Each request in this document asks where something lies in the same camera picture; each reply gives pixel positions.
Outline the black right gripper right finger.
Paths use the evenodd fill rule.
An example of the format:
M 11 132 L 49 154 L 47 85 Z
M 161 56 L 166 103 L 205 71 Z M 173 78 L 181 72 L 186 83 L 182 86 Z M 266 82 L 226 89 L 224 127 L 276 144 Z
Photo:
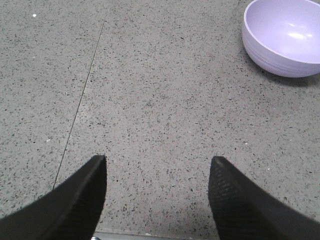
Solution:
M 221 240 L 318 240 L 319 222 L 265 192 L 223 156 L 211 160 L 208 200 Z

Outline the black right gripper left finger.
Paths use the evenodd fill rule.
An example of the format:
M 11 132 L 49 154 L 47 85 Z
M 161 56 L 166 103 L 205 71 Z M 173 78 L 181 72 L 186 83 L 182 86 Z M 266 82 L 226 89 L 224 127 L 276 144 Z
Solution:
M 107 190 L 107 162 L 95 155 L 57 188 L 0 220 L 2 240 L 89 240 Z

